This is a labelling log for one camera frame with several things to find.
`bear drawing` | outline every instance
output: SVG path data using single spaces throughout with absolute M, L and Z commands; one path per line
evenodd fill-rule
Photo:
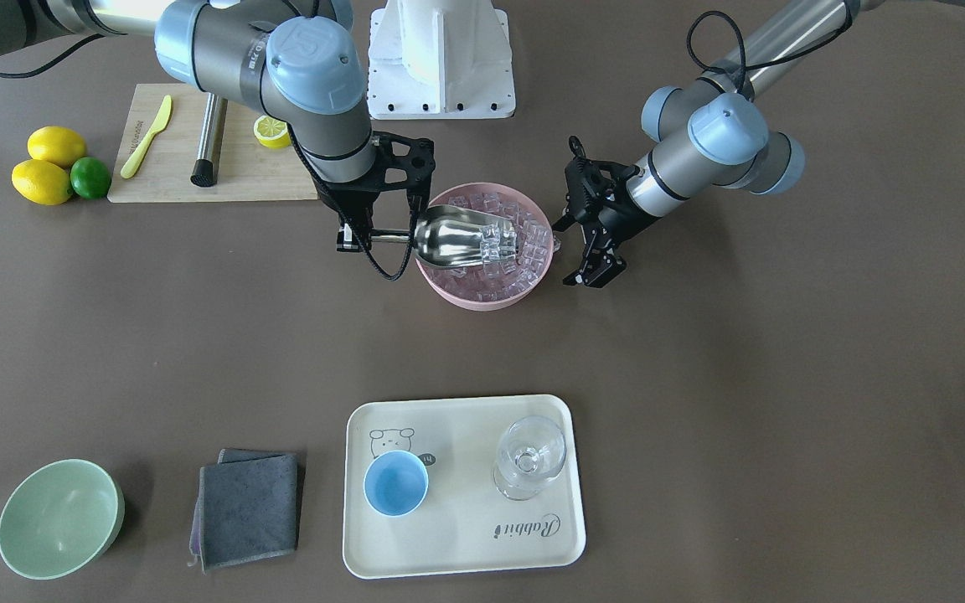
M 386 451 L 410 451 L 412 450 L 412 436 L 415 429 L 405 427 L 403 429 L 372 429 L 371 430 L 371 455 L 379 458 L 379 455 Z

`green bowl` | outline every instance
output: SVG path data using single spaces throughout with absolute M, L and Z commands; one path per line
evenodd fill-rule
M 102 466 L 77 458 L 51 462 L 7 500 L 0 554 L 26 579 L 60 579 L 111 546 L 124 511 L 121 488 Z

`gray cloth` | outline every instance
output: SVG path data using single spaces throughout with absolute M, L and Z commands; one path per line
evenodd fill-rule
M 294 454 L 226 449 L 200 469 L 190 548 L 204 572 L 295 550 L 296 484 Z

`metal muddler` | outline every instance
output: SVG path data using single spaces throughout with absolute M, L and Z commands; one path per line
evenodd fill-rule
M 222 131 L 225 127 L 225 110 L 229 101 L 222 96 L 207 93 L 204 111 L 204 127 L 199 131 L 199 152 L 192 167 L 192 184 L 213 187 L 218 182 L 218 160 L 222 153 Z

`black cable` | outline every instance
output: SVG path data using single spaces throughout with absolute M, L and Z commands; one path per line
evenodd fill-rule
M 689 29 L 687 29 L 687 54 L 689 54 L 690 60 L 693 60 L 694 64 L 698 65 L 702 69 L 702 71 L 709 71 L 711 73 L 720 73 L 723 75 L 728 73 L 724 69 L 719 68 L 719 66 L 704 64 L 704 62 L 702 62 L 702 60 L 698 58 L 698 55 L 694 53 L 694 47 L 692 46 L 692 38 L 694 37 L 694 31 L 697 29 L 699 24 L 702 23 L 702 20 L 706 19 L 707 17 L 723 18 L 725 22 L 729 24 L 729 27 L 732 27 L 732 32 L 734 32 L 735 34 L 735 44 L 739 46 L 740 64 L 739 64 L 738 70 L 736 70 L 736 72 L 732 74 L 732 76 L 734 76 L 734 84 L 735 84 L 736 91 L 739 91 L 740 93 L 742 93 L 743 85 L 746 83 L 747 72 L 766 68 L 767 66 L 785 64 L 786 62 L 805 57 L 807 56 L 807 54 L 811 54 L 813 51 L 819 50 L 824 45 L 831 43 L 835 39 L 839 38 L 840 34 L 843 34 L 845 31 L 850 29 L 851 23 L 854 22 L 854 15 L 851 14 L 851 4 L 845 1 L 844 8 L 846 11 L 846 14 L 844 16 L 844 23 L 841 24 L 841 26 L 839 26 L 835 30 L 832 30 L 828 34 L 828 37 L 823 39 L 823 41 L 809 45 L 807 46 L 806 49 L 798 50 L 796 51 L 796 53 L 786 54 L 786 56 L 784 57 L 773 59 L 771 61 L 766 61 L 766 62 L 763 62 L 763 64 L 752 64 L 752 65 L 747 64 L 746 45 L 743 42 L 743 32 L 740 31 L 740 27 L 738 26 L 738 24 L 735 24 L 735 20 L 732 19 L 731 16 L 728 16 L 727 14 L 721 11 L 707 11 L 699 15 L 698 18 L 694 20 L 694 23 L 692 23 L 692 26 L 690 26 Z
M 47 64 L 44 64 L 43 66 L 41 66 L 41 68 L 34 69 L 32 71 L 27 71 L 24 73 L 3 73 L 0 71 L 0 77 L 4 77 L 4 79 L 7 79 L 7 80 L 21 80 L 23 79 L 23 77 L 37 76 L 47 71 L 48 69 L 53 68 L 53 66 L 60 64 L 60 62 L 64 61 L 66 57 L 69 57 L 70 54 L 76 53 L 76 51 L 80 49 L 81 46 L 84 46 L 85 44 L 88 44 L 91 42 L 95 42 L 99 38 L 103 38 L 103 35 L 99 33 L 89 35 L 88 38 L 84 38 L 80 42 L 77 42 L 76 44 L 70 46 L 68 49 L 65 50 L 64 53 L 58 54 L 57 57 L 50 59 L 50 61 L 47 62 Z
M 338 200 L 333 196 L 332 192 L 330 192 L 330 187 L 326 186 L 325 180 L 318 176 L 318 172 L 315 172 L 315 167 L 310 161 L 307 160 L 306 154 L 303 154 L 303 149 L 300 147 L 300 142 L 296 140 L 296 133 L 292 130 L 292 126 L 288 125 L 288 123 L 285 126 L 288 130 L 288 138 L 290 138 L 290 141 L 292 141 L 292 150 L 295 150 L 296 156 L 300 158 L 300 163 L 302 163 L 303 167 L 307 169 L 307 174 L 311 174 L 311 180 L 314 180 L 315 188 L 317 188 L 318 193 L 324 195 L 325 198 L 330 199 L 330 203 L 333 203 L 333 210 L 337 211 L 338 217 L 341 218 L 341 223 L 348 224 L 348 227 L 352 229 L 351 223 L 349 223 L 348 218 L 345 218 L 344 211 L 341 210 L 341 205 L 338 204 Z M 412 233 L 415 232 L 416 222 L 418 220 L 418 211 L 410 209 L 410 237 L 412 236 Z M 396 272 L 394 272 L 394 274 L 390 274 L 386 270 L 383 270 L 383 267 L 379 265 L 379 261 L 374 258 L 374 255 L 371 255 L 371 250 L 367 248 L 367 245 L 364 245 L 363 240 L 360 240 L 360 247 L 364 249 L 364 255 L 367 255 L 367 261 L 371 263 L 371 266 L 375 269 L 375 271 L 378 271 L 379 274 L 382 275 L 382 278 L 388 281 L 395 281 L 401 278 L 405 274 L 405 268 L 409 266 L 409 260 L 412 259 L 412 243 L 409 241 L 409 244 L 405 245 L 405 257 L 402 257 L 400 267 Z
M 694 53 L 694 47 L 692 46 L 692 38 L 694 37 L 694 31 L 698 29 L 698 24 L 704 22 L 704 20 L 707 19 L 708 17 L 723 18 L 724 20 L 726 20 L 729 26 L 732 27 L 732 31 L 735 32 L 735 45 L 738 46 L 740 50 L 740 69 L 738 72 L 735 73 L 735 77 L 736 77 L 735 90 L 742 92 L 743 84 L 746 82 L 747 50 L 746 50 L 746 46 L 744 46 L 743 44 L 743 32 L 740 31 L 740 26 L 738 26 L 738 24 L 735 24 L 735 20 L 732 19 L 731 16 L 728 16 L 727 14 L 721 11 L 707 11 L 699 15 L 698 18 L 694 20 L 694 23 L 691 23 L 690 27 L 687 28 L 687 41 L 686 41 L 687 54 L 690 54 L 690 60 L 693 60 L 694 64 L 698 65 L 699 68 L 702 69 L 702 71 L 709 71 L 710 73 L 720 73 L 721 75 L 728 73 L 724 69 L 721 69 L 719 66 L 712 66 L 712 65 L 705 64 L 704 62 L 702 62 L 700 58 L 698 58 L 698 55 Z
M 288 8 L 288 10 L 292 11 L 292 14 L 294 14 L 294 15 L 296 15 L 296 16 L 298 16 L 298 17 L 302 17 L 302 16 L 303 16 L 302 14 L 300 14 L 300 11 L 298 11 L 297 8 L 294 7 L 294 5 L 292 5 L 292 3 L 290 3 L 290 1 L 288 1 L 288 0 L 282 0 L 282 4 L 285 4 L 285 8 Z

